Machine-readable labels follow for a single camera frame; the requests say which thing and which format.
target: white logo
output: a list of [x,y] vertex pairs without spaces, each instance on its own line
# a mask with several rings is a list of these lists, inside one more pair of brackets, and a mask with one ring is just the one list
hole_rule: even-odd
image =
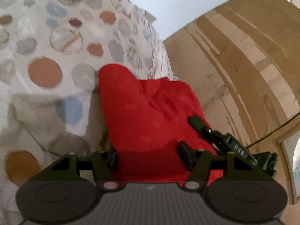
[[149,190],[155,189],[155,186],[151,185],[151,186],[147,187],[147,189],[149,189]]

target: wooden frame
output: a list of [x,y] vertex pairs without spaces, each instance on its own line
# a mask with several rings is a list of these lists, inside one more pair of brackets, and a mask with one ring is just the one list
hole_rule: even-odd
[[300,194],[299,194],[299,196],[297,196],[297,194],[296,194],[296,186],[295,186],[295,180],[294,180],[294,175],[293,175],[293,168],[291,167],[290,160],[289,160],[287,151],[284,146],[284,141],[287,140],[292,135],[294,135],[295,133],[297,133],[298,131],[300,131],[300,122],[298,122],[295,126],[293,126],[292,129],[290,129],[287,132],[285,132],[284,134],[280,135],[280,137],[278,137],[277,141],[276,141],[283,153],[284,160],[282,160],[282,161],[283,162],[285,161],[285,164],[287,165],[287,168],[289,171],[290,178],[287,179],[286,181],[289,182],[289,186],[292,187],[291,191],[292,191],[292,197],[293,197],[293,201],[292,201],[293,205],[295,205],[296,203],[298,203],[300,201]]

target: red fabric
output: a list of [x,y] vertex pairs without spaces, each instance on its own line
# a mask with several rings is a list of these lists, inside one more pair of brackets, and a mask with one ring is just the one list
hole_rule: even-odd
[[[177,155],[179,141],[216,154],[188,124],[204,120],[199,101],[185,82],[168,78],[137,80],[125,67],[108,64],[99,71],[100,98],[111,143],[117,150],[118,181],[179,182],[189,172]],[[209,181],[223,175],[211,172]]]

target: cardboard surface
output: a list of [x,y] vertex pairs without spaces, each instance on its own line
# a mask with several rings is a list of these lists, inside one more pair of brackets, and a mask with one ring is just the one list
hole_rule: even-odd
[[300,111],[299,23],[286,0],[231,0],[165,46],[212,127],[247,146]]

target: screw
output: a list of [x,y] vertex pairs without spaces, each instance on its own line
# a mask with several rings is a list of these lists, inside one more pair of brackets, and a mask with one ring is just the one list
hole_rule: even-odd
[[194,181],[189,181],[185,184],[185,187],[189,190],[195,190],[200,187],[200,184]]
[[106,182],[104,183],[103,187],[107,190],[114,190],[118,187],[118,184],[116,182]]

